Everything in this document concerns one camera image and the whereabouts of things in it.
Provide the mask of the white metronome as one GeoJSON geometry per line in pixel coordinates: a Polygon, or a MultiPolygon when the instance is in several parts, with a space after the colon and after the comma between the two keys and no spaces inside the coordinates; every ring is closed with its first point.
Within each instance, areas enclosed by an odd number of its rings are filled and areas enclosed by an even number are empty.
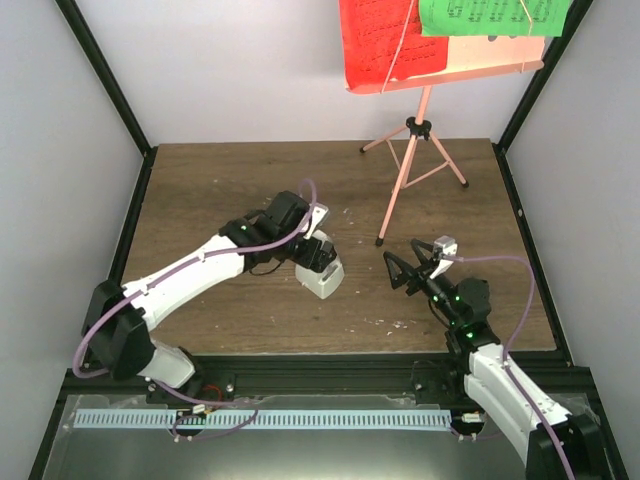
{"type": "Polygon", "coordinates": [[[296,264],[297,281],[325,300],[338,289],[344,276],[344,267],[332,238],[316,230],[306,244],[302,260],[296,264]]]}

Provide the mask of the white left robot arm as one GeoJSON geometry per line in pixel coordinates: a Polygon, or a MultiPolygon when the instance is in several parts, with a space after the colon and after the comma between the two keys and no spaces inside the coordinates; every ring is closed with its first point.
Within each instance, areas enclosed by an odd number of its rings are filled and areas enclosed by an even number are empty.
{"type": "Polygon", "coordinates": [[[74,359],[78,376],[91,353],[101,372],[116,381],[147,377],[168,386],[181,403],[196,402],[204,379],[185,349],[171,347],[151,333],[175,310],[206,290],[272,260],[295,265],[297,281],[320,299],[344,279],[332,239],[321,226],[327,206],[282,191],[264,210],[227,222],[204,245],[165,268],[120,285],[99,284],[92,294],[84,333],[74,359]]]}

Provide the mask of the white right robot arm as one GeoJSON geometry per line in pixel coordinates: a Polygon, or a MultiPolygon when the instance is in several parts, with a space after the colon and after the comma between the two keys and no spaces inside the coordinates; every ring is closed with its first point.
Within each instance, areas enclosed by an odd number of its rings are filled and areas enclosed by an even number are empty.
{"type": "Polygon", "coordinates": [[[542,390],[516,363],[509,343],[494,333],[489,283],[467,277],[457,283],[445,273],[462,262],[448,236],[429,244],[410,242],[418,260],[411,265],[386,251],[392,288],[422,293],[446,327],[448,352],[456,367],[444,378],[447,396],[474,401],[519,455],[528,479],[603,479],[608,473],[599,425],[587,413],[573,413],[542,390]]]}

